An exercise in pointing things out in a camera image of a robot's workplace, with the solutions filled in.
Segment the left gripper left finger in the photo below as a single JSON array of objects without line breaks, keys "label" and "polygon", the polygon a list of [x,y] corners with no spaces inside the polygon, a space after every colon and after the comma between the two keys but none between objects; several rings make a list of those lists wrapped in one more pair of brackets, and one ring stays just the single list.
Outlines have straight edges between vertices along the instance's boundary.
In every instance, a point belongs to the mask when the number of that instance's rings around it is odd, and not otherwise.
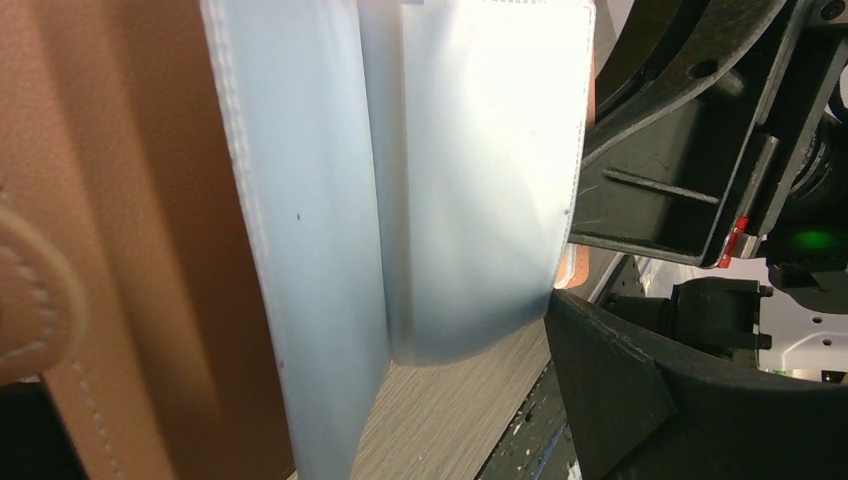
[{"label": "left gripper left finger", "polygon": [[46,388],[16,382],[1,388],[1,480],[85,479]]}]

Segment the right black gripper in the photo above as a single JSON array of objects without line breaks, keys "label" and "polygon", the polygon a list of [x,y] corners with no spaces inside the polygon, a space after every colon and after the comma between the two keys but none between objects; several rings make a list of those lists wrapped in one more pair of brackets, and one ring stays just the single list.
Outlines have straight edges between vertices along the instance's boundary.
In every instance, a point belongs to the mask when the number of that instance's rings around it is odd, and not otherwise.
[{"label": "right black gripper", "polygon": [[571,241],[763,259],[800,306],[846,313],[846,66],[844,1],[635,2],[596,82]]}]

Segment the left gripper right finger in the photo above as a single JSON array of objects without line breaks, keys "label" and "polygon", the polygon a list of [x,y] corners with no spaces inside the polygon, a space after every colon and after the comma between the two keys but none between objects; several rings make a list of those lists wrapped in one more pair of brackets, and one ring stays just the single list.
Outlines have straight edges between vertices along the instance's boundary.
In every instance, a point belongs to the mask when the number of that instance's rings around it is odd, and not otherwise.
[{"label": "left gripper right finger", "polygon": [[558,290],[545,317],[586,479],[843,479],[847,389],[707,355]]}]

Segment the tan leather card holder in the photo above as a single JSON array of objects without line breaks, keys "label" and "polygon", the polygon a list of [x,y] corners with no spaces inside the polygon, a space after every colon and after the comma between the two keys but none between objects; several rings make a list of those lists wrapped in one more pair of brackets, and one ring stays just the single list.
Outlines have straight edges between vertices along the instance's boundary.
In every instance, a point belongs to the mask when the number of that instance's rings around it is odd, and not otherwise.
[{"label": "tan leather card holder", "polygon": [[591,1],[5,1],[1,388],[85,479],[347,479],[584,279]]}]

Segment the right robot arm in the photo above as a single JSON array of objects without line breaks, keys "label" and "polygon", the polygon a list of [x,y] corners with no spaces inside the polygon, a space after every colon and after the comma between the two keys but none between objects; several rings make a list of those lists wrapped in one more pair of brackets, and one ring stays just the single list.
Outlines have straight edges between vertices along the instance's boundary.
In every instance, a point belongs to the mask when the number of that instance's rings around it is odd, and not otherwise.
[{"label": "right robot arm", "polygon": [[847,5],[637,1],[595,82],[574,243],[765,281],[699,278],[612,311],[724,359],[778,352],[761,301],[793,301],[784,355],[847,369]]}]

